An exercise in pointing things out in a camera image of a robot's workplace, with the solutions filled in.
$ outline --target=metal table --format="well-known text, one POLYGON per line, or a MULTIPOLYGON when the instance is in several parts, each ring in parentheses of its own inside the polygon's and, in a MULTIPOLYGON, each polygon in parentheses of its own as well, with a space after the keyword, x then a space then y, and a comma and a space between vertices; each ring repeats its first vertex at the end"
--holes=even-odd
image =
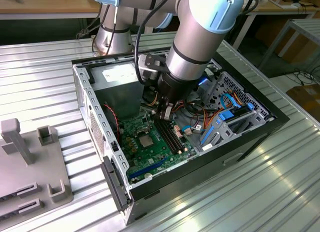
MULTIPOLYGON (((142 36, 141 49, 174 33, 142 36)), ((70 60, 92 57, 91 40, 0 47, 0 120, 21 132, 58 130, 74 200, 7 231, 320 230, 320 125, 230 45, 218 52, 290 121, 248 158, 125 227, 78 110, 70 60)))
MULTIPOLYGON (((286 50, 291 46, 292 42, 298 37, 299 34, 304 35, 309 40, 316 43, 318 46, 320 46, 320 18, 312 18, 312 19, 289 19, 280 33, 276 36, 274 41, 272 42, 269 49, 266 51, 265 55, 262 58, 262 61, 259 65, 259 70, 261 70, 265 64, 267 63, 268 59, 272 55, 272 53, 277 48, 278 44, 281 42, 281 40, 284 38, 284 36, 287 34, 289 29, 294 29, 296 33, 290 38, 289 42, 285 46, 286 48, 283 48, 283 50, 286 50)), ((315 63, 317 63, 319 58, 314 60, 310 67, 314 66, 315 63)))

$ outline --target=motherboard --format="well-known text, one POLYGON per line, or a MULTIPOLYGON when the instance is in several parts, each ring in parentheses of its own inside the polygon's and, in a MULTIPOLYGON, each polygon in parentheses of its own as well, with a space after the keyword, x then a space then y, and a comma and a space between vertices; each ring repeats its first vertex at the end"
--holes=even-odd
POLYGON ((151 177, 180 162, 187 161, 197 153, 174 120, 154 120, 144 115, 123 120, 121 149, 129 163, 126 172, 129 183, 134 184, 151 177))

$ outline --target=robotic arm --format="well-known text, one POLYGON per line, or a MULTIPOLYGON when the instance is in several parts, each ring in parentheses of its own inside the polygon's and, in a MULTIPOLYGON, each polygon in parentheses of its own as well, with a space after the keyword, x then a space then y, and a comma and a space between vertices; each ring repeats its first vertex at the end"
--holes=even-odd
POLYGON ((173 13, 178 15, 180 26, 167 58, 143 54, 136 68, 141 83, 157 80, 161 95, 157 114, 165 120, 171 119, 171 110, 177 101, 184 99, 198 82, 225 35, 234 26, 244 3, 244 0, 96 1, 111 4, 113 11, 108 13, 96 36, 95 46, 103 55, 109 47, 109 54, 131 51, 129 25, 143 24, 150 13, 153 16, 145 25, 154 28, 168 26, 173 13), (110 44, 113 27, 114 38, 110 44))

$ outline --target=open computer tower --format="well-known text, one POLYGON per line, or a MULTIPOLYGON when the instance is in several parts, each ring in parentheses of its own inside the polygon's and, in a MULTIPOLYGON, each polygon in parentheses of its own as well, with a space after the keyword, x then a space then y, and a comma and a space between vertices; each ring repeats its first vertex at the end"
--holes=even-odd
POLYGON ((157 94, 138 82, 133 59, 72 62, 79 109, 127 224, 243 160, 289 120, 218 53, 173 120, 156 119, 157 98, 145 97, 157 94))

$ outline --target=gray 3d printed holder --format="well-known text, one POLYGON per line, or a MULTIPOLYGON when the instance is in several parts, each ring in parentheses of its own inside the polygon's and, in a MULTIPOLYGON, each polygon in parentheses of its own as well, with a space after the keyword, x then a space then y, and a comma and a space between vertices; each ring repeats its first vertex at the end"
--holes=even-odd
POLYGON ((57 130, 0 121, 0 231, 73 199, 57 130))

